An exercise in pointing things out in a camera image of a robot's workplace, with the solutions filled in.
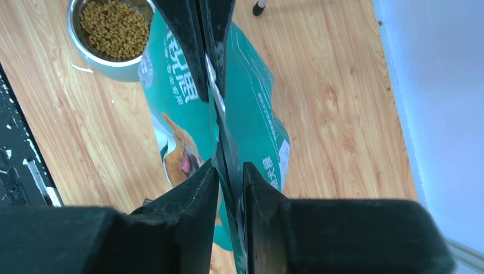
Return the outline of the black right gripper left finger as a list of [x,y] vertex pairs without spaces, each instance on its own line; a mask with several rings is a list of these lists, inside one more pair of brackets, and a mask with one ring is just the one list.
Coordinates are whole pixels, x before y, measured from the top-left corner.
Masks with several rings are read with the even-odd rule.
[[110,207],[1,209],[2,273],[208,273],[219,176],[205,162],[130,214]]

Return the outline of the green dog food bag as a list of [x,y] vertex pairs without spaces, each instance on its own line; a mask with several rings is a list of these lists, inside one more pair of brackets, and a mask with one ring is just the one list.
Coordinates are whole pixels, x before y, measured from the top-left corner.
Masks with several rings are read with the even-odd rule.
[[[274,77],[236,24],[229,28],[226,52],[225,121],[239,164],[252,162],[272,187],[282,191],[290,144],[272,110]],[[215,153],[219,130],[213,108],[199,99],[185,54],[159,13],[153,17],[138,74],[167,179],[177,185]]]

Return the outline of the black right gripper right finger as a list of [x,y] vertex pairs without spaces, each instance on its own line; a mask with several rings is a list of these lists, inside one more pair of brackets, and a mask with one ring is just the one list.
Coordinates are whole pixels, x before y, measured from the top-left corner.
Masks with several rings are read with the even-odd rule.
[[243,165],[249,273],[453,273],[426,209],[405,199],[290,199]]

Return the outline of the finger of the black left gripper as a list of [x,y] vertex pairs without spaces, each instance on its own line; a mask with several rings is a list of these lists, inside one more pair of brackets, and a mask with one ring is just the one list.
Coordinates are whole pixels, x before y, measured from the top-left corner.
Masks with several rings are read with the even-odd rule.
[[208,75],[197,3],[192,0],[153,0],[183,50],[198,97],[208,102]]
[[227,90],[227,40],[235,2],[235,0],[199,1],[204,49],[211,61],[215,82],[223,98]]

